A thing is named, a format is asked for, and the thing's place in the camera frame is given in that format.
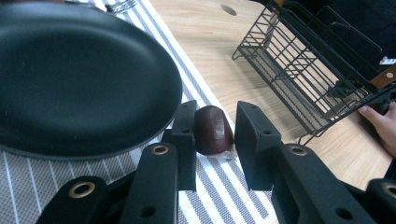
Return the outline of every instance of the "black wire dish rack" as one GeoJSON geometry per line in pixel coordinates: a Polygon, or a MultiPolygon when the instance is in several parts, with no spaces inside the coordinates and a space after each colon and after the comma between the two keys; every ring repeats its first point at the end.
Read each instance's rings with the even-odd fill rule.
{"type": "Polygon", "coordinates": [[[390,69],[379,66],[382,49],[327,6],[313,15],[297,2],[268,1],[233,54],[239,57],[304,127],[299,143],[375,99],[394,97],[394,84],[378,89],[372,82],[390,69]]]}

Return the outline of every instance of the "wooden tabletop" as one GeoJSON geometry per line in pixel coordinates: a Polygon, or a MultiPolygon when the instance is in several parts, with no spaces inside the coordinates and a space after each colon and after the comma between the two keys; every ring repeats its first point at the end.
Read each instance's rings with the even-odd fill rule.
{"type": "MultiPolygon", "coordinates": [[[[262,109],[284,143],[297,141],[303,127],[245,59],[232,59],[263,5],[248,0],[150,2],[233,121],[237,102],[246,101],[262,109]]],[[[335,123],[307,146],[339,179],[360,189],[383,177],[391,162],[358,113],[335,123]]]]}

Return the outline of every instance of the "blue and white striped cloth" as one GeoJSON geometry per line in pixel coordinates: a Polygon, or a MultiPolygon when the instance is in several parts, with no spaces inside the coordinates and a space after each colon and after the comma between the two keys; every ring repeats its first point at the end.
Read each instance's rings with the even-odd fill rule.
{"type": "MultiPolygon", "coordinates": [[[[156,38],[169,52],[181,74],[183,101],[196,100],[199,107],[222,108],[151,3],[137,2],[134,8],[117,16],[156,38]]],[[[158,140],[154,138],[149,144],[158,140]]],[[[109,184],[131,173],[144,147],[105,160],[70,162],[19,157],[0,148],[0,223],[35,223],[57,190],[78,176],[96,175],[109,184]]],[[[196,183],[196,192],[179,192],[179,223],[276,222],[271,192],[248,191],[238,159],[197,154],[196,183]]]]}

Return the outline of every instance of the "human hand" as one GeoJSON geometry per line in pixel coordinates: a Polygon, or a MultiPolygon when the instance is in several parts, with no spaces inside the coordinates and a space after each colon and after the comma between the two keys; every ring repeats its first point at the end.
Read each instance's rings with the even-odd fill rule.
{"type": "Polygon", "coordinates": [[[385,115],[377,113],[368,105],[360,108],[359,113],[374,125],[381,138],[382,147],[393,158],[396,158],[396,103],[389,104],[388,112],[385,115]]]}

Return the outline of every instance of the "fork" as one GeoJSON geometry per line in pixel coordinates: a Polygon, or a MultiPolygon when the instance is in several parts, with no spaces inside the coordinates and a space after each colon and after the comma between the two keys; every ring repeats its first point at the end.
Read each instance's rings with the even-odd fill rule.
{"type": "Polygon", "coordinates": [[[78,0],[64,0],[65,3],[76,4],[87,7],[94,7],[100,9],[104,12],[111,14],[122,13],[125,10],[128,10],[134,6],[136,6],[137,2],[135,0],[125,0],[123,2],[117,2],[115,4],[96,4],[96,3],[81,3],[78,0]]]}

